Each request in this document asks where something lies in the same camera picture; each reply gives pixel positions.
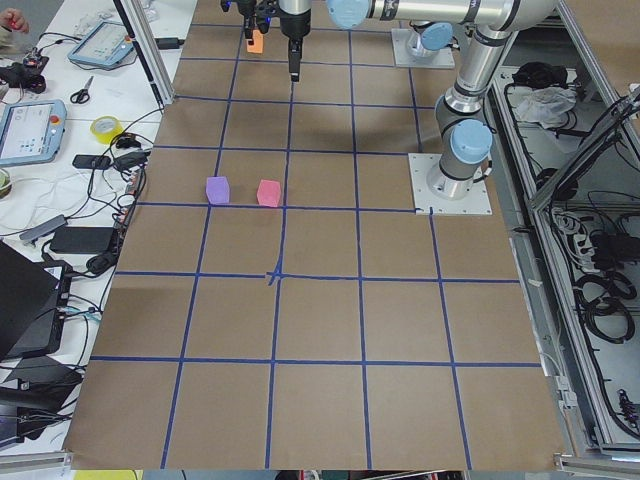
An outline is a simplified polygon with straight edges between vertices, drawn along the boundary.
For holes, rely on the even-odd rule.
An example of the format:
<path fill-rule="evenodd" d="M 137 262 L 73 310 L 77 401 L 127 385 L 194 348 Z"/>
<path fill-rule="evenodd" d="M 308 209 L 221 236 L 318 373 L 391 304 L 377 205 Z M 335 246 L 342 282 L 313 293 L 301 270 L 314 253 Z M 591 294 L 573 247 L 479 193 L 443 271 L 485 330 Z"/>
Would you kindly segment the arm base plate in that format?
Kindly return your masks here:
<path fill-rule="evenodd" d="M 439 50 L 425 48 L 419 35 L 412 29 L 391 30 L 394 62 L 401 68 L 453 70 L 455 61 L 450 46 Z"/>
<path fill-rule="evenodd" d="M 453 180 L 440 169 L 440 154 L 410 153 L 409 173 L 418 215 L 488 216 L 491 203 L 480 167 L 467 180 Z"/>

